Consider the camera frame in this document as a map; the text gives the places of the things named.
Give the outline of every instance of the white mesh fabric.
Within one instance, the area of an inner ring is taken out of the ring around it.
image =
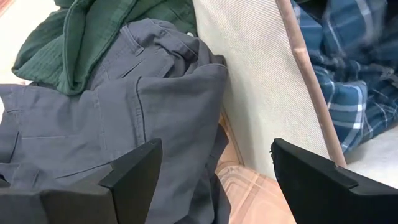
[[[274,178],[274,138],[329,158],[274,0],[193,0],[198,33],[224,55],[224,108],[245,166]]]

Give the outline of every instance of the plaid fabric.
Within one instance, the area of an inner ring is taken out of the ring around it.
[[[381,0],[329,0],[317,20],[292,4],[343,152],[352,150],[397,119],[398,17],[386,19]]]

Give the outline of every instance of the gray fabric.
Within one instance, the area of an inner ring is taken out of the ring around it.
[[[214,175],[228,143],[218,127],[227,73],[221,57],[172,24],[132,22],[80,96],[0,85],[0,174],[14,188],[62,187],[161,138],[147,223],[228,223],[228,199]]]

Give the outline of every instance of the white fabric panel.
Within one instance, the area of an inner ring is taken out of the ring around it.
[[[193,2],[199,36],[226,57],[224,107],[244,164],[274,178],[274,138],[329,158],[275,1]]]
[[[398,126],[346,153],[348,169],[398,189]]]

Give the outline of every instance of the folded clothes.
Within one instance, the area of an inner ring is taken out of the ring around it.
[[[292,5],[343,152],[352,150],[397,119],[398,17],[386,1],[327,1],[319,20]]]
[[[228,70],[169,22],[123,26],[85,91],[0,85],[0,175],[15,189],[60,188],[161,138],[147,223],[228,223],[215,175],[228,138],[218,125]]]
[[[196,31],[192,0],[55,0],[51,13],[22,45],[12,72],[66,95],[85,89],[96,63],[123,24],[146,17]]]

